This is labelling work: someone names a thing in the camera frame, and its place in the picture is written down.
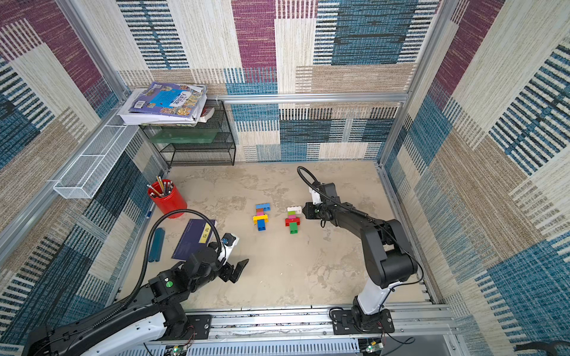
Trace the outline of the white long lego brick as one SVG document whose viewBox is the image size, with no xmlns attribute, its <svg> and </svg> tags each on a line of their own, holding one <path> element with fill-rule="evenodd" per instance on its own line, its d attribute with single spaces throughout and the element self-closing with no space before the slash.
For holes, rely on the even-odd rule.
<svg viewBox="0 0 570 356">
<path fill-rule="evenodd" d="M 287 210 L 288 210 L 288 212 L 295 212 L 296 214 L 302 213 L 302 207 L 301 206 L 288 207 Z"/>
</svg>

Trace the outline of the red long lego brick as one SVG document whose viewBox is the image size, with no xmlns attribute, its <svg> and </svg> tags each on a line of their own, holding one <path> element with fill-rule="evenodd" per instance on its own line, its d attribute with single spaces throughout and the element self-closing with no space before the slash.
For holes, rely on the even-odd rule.
<svg viewBox="0 0 570 356">
<path fill-rule="evenodd" d="M 295 223 L 296 225 L 300 225 L 301 220 L 300 220 L 299 217 L 288 217 L 288 218 L 285 220 L 285 223 L 286 223 L 286 226 L 289 226 L 289 225 L 292 224 L 292 223 Z"/>
</svg>

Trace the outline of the light blue long lego brick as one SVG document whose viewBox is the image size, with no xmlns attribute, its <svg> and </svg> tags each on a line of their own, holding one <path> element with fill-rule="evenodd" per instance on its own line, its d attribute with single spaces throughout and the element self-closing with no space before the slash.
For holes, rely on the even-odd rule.
<svg viewBox="0 0 570 356">
<path fill-rule="evenodd" d="M 262 209 L 263 211 L 269 211 L 270 210 L 270 204 L 269 203 L 262 203 L 262 204 L 258 204 L 255 206 L 256 209 Z"/>
</svg>

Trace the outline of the dark green square lego brick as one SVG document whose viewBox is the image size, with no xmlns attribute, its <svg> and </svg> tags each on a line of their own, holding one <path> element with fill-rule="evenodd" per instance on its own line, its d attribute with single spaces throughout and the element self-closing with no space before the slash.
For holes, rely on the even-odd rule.
<svg viewBox="0 0 570 356">
<path fill-rule="evenodd" d="M 297 234 L 298 233 L 298 225 L 296 222 L 289 224 L 290 234 Z"/>
</svg>

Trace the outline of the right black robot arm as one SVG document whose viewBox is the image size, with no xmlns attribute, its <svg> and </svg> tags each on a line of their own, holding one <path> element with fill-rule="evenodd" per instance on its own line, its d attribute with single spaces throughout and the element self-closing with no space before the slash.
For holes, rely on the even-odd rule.
<svg viewBox="0 0 570 356">
<path fill-rule="evenodd" d="M 334 203 L 308 202 L 302 213 L 308 220 L 332 223 L 359 238 L 368 280 L 353 300 L 353 325 L 362 332 L 379 326 L 386 332 L 394 332 L 391 314 L 385 308 L 387 299 L 419 270 L 419 263 L 409 252 L 410 243 L 402 224 L 398 220 L 372 218 Z"/>
</svg>

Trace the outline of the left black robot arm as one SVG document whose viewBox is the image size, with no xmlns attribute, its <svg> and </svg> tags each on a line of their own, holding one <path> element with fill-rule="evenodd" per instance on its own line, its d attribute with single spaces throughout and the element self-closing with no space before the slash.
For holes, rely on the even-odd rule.
<svg viewBox="0 0 570 356">
<path fill-rule="evenodd" d="M 206 247 L 96 314 L 56 329 L 32 331 L 23 353 L 114 355 L 163 337 L 179 340 L 189 330 L 182 302 L 216 278 L 236 283 L 248 262 L 225 263 L 215 249 Z"/>
</svg>

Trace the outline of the purple notebook yellow label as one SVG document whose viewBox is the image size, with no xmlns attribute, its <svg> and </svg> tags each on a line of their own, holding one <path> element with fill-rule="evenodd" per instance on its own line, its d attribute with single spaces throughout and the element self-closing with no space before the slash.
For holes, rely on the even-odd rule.
<svg viewBox="0 0 570 356">
<path fill-rule="evenodd" d="M 173 252 L 172 259 L 187 260 L 192 254 L 215 242 L 211 225 L 200 219 L 190 219 Z"/>
</svg>

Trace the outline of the red pencil cup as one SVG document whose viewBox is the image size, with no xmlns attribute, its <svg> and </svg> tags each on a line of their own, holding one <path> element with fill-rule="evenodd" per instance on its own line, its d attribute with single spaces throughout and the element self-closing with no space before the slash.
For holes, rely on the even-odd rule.
<svg viewBox="0 0 570 356">
<path fill-rule="evenodd" d="M 186 209 L 187 203 L 170 179 L 161 179 L 147 185 L 148 195 L 163 214 Z"/>
</svg>

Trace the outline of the stack of books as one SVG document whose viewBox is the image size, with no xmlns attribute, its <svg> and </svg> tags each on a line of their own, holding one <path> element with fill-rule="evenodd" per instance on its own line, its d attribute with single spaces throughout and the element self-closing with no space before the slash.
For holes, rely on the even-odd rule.
<svg viewBox="0 0 570 356">
<path fill-rule="evenodd" d="M 191 127 L 205 123 L 215 109 L 206 105 L 205 85 L 153 82 L 135 89 L 118 114 L 126 125 L 182 124 Z"/>
</svg>

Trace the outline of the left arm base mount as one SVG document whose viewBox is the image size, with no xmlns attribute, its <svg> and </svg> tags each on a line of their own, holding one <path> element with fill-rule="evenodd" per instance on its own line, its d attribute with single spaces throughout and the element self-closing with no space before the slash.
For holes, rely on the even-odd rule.
<svg viewBox="0 0 570 356">
<path fill-rule="evenodd" d="M 211 329 L 211 314 L 187 314 L 186 324 L 176 335 L 168 337 L 170 341 L 207 340 Z"/>
</svg>

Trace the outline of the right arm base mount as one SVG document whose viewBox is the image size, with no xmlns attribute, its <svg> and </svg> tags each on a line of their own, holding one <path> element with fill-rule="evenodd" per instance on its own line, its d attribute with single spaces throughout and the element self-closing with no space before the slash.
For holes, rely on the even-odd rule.
<svg viewBox="0 0 570 356">
<path fill-rule="evenodd" d="M 333 307 L 328 312 L 335 335 L 394 333 L 393 318 L 388 309 L 375 314 L 362 314 L 355 306 L 351 309 Z"/>
</svg>

